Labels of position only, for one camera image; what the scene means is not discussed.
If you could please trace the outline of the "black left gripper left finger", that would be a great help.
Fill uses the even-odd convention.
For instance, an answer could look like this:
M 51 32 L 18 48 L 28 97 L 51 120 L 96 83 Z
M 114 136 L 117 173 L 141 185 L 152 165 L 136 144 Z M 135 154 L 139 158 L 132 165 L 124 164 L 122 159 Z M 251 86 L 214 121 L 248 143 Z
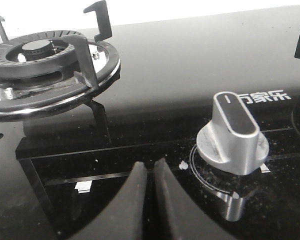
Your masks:
M 104 210 L 72 240 L 141 240 L 147 169 L 136 162 L 125 183 Z

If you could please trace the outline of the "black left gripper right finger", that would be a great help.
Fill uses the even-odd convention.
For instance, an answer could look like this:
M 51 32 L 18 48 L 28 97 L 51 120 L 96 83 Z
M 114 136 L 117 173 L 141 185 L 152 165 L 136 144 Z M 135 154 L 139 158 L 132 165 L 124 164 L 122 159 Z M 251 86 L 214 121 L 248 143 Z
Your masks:
M 181 187 L 165 159 L 154 164 L 159 214 L 170 240 L 234 240 Z

